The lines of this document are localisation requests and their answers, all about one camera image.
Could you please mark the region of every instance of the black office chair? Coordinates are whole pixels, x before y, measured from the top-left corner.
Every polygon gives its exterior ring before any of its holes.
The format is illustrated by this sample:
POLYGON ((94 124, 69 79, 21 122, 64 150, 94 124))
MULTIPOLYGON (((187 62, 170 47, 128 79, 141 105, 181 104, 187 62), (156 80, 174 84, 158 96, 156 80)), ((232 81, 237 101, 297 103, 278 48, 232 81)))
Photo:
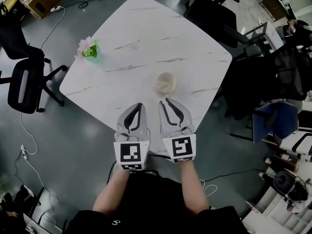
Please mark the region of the black office chair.
POLYGON ((218 42, 236 48, 249 39, 237 32, 236 15, 221 5, 224 0, 195 0, 183 16, 218 42))
POLYGON ((273 99, 304 100, 312 65, 295 47, 284 45, 268 56, 233 61, 221 84, 230 114, 240 120, 273 99))
POLYGON ((0 44, 10 59, 24 59, 19 61, 10 78, 1 78, 0 84, 10 83, 8 104, 23 113, 32 114, 44 112, 39 108, 42 90, 46 91, 61 107, 64 101, 59 100, 46 86, 48 80, 59 71, 66 71, 67 67, 62 65, 49 75, 43 75, 44 63, 51 61, 44 57, 41 49, 29 46, 26 43, 20 22, 7 13, 4 5, 0 7, 0 44))

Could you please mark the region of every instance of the gray floor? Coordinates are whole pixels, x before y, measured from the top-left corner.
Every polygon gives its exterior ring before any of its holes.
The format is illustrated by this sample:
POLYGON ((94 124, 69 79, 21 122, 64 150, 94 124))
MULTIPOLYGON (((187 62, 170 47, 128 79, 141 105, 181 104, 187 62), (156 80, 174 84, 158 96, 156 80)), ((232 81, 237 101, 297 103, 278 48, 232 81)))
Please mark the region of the gray floor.
MULTIPOLYGON (((75 1, 61 0, 60 5, 75 1)), ((64 19, 43 47, 46 56, 53 62, 53 68, 62 64, 71 66, 80 39, 91 36, 125 1, 97 0, 90 2, 85 11, 76 5, 68 8, 64 19)), ((183 4, 187 0, 156 1, 183 14, 183 4)), ((28 16, 22 25, 27 42, 40 47, 61 15, 62 12, 51 13, 42 20, 28 16)), ((11 75, 15 63, 3 51, 0 52, 2 77, 11 75)), ((53 82, 54 92, 59 97, 62 97, 59 85, 63 77, 64 73, 61 73, 53 82)), ((0 174, 6 190, 15 192, 20 182, 14 177, 13 162, 19 155, 21 144, 31 152, 35 151, 35 146, 20 124, 19 112, 7 104, 8 88, 8 84, 0 87, 0 174)), ((45 113, 22 115, 25 127, 34 135, 39 147, 38 154, 29 157, 29 161, 40 172, 46 187, 59 199, 59 202, 53 202, 59 226, 78 210, 92 207, 96 196, 105 187, 109 169, 115 160, 114 131, 68 99, 64 100, 63 108, 49 100, 45 113)), ((254 145, 229 136, 230 132, 250 132, 245 129, 246 121, 224 118, 225 110, 226 105, 221 98, 211 105, 197 130, 195 165, 203 179, 263 169, 263 157, 271 154, 264 143, 254 145)), ((159 158, 149 158, 148 162, 150 166, 157 167, 163 176, 180 180, 176 165, 159 158)), ((38 193, 41 184, 36 173, 22 158, 17 167, 24 183, 38 193)), ((211 184, 218 186, 218 191, 210 197, 211 205, 217 208, 233 205, 240 215, 248 208, 244 201, 258 197, 264 187, 256 172, 219 178, 211 184)))

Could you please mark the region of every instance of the pink flower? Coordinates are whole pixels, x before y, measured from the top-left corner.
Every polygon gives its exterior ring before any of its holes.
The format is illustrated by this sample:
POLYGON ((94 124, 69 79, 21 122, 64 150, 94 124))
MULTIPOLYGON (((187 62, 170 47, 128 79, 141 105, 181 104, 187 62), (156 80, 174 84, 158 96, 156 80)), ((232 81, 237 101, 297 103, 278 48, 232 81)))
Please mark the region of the pink flower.
POLYGON ((83 56, 81 52, 77 51, 77 55, 75 55, 75 59, 78 61, 83 61, 83 56))
POLYGON ((79 48, 77 49, 80 52, 87 51, 94 43, 91 40, 91 37, 87 37, 86 40, 81 40, 79 43, 79 48))

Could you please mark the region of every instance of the tabletop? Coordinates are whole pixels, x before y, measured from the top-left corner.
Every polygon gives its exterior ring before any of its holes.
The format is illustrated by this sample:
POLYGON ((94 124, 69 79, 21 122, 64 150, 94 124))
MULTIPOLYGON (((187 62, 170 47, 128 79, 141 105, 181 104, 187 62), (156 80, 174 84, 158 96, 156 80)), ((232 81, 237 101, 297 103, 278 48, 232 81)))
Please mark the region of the tabletop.
POLYGON ((171 98, 191 112, 197 128, 232 60, 204 31, 154 0, 127 0, 92 39, 98 40, 102 57, 96 62, 75 60, 60 91, 114 130, 128 107, 143 103, 150 150, 156 153, 165 150, 158 111, 162 98, 155 92, 158 76, 174 75, 171 98))

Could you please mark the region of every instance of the white marker mount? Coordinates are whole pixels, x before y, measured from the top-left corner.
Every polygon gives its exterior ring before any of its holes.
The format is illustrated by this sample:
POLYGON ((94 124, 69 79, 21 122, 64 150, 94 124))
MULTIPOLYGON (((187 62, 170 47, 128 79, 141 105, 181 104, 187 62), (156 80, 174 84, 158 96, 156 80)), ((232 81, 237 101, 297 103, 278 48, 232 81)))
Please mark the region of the white marker mount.
POLYGON ((196 156, 196 134, 162 139, 171 162, 194 160, 196 156))
POLYGON ((124 170, 144 170, 150 141, 114 142, 116 162, 124 170))

